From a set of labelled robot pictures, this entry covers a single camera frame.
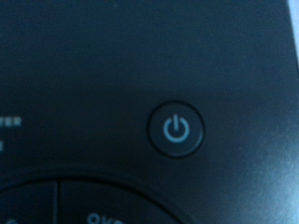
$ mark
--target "navigation button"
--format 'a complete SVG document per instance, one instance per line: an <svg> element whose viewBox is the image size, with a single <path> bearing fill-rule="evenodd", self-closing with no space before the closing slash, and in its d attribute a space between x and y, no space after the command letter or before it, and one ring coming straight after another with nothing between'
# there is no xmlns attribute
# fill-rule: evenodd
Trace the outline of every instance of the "navigation button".
<svg viewBox="0 0 299 224"><path fill-rule="evenodd" d="M55 223L57 184L36 183L0 193L0 223Z"/></svg>
<svg viewBox="0 0 299 224"><path fill-rule="evenodd" d="M129 190L85 181L61 185L60 222L72 224L178 224L155 203Z"/></svg>
<svg viewBox="0 0 299 224"><path fill-rule="evenodd" d="M204 138L204 123L190 105L159 106L149 120L149 139L164 155L184 157L194 152Z"/></svg>

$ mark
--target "black remote surface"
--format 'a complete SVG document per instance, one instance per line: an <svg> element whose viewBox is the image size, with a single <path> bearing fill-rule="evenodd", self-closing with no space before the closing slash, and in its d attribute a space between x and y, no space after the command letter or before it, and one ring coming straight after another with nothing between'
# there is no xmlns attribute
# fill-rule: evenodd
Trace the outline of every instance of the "black remote surface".
<svg viewBox="0 0 299 224"><path fill-rule="evenodd" d="M0 224L295 224L286 1L0 1Z"/></svg>

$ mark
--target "power button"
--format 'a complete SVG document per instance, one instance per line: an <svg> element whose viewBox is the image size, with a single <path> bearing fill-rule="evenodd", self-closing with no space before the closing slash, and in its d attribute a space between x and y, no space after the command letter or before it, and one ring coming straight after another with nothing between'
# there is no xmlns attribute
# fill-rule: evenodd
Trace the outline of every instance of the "power button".
<svg viewBox="0 0 299 224"><path fill-rule="evenodd" d="M199 148L204 138L204 124L190 105L161 105L150 117L149 138L164 155L184 157Z"/></svg>

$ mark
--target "button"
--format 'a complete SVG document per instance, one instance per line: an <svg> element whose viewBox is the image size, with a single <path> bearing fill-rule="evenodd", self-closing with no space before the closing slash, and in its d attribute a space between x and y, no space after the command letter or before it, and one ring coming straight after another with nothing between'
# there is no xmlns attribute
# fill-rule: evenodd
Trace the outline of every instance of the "button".
<svg viewBox="0 0 299 224"><path fill-rule="evenodd" d="M190 105L161 105L150 117L149 138L164 155L184 157L194 152L202 143L204 124Z"/></svg>
<svg viewBox="0 0 299 224"><path fill-rule="evenodd" d="M178 224L154 203L131 191L90 182L64 182L61 223Z"/></svg>
<svg viewBox="0 0 299 224"><path fill-rule="evenodd" d="M4 191L0 194L0 223L55 223L56 191L53 182Z"/></svg>

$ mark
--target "power symbol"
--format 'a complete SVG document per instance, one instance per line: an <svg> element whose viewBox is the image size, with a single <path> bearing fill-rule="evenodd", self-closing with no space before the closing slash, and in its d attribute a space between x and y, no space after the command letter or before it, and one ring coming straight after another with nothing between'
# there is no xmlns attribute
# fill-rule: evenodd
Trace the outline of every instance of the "power symbol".
<svg viewBox="0 0 299 224"><path fill-rule="evenodd" d="M174 124L173 128L175 132L179 131L179 123L181 123L184 126L184 134L179 137L174 137L172 134L170 134L169 128L171 123ZM167 138L168 141L172 143L181 143L189 137L190 127L189 127L189 123L185 118L178 118L178 115L174 114L174 117L172 119L169 118L165 121L163 126L163 131L164 131L164 136Z"/></svg>

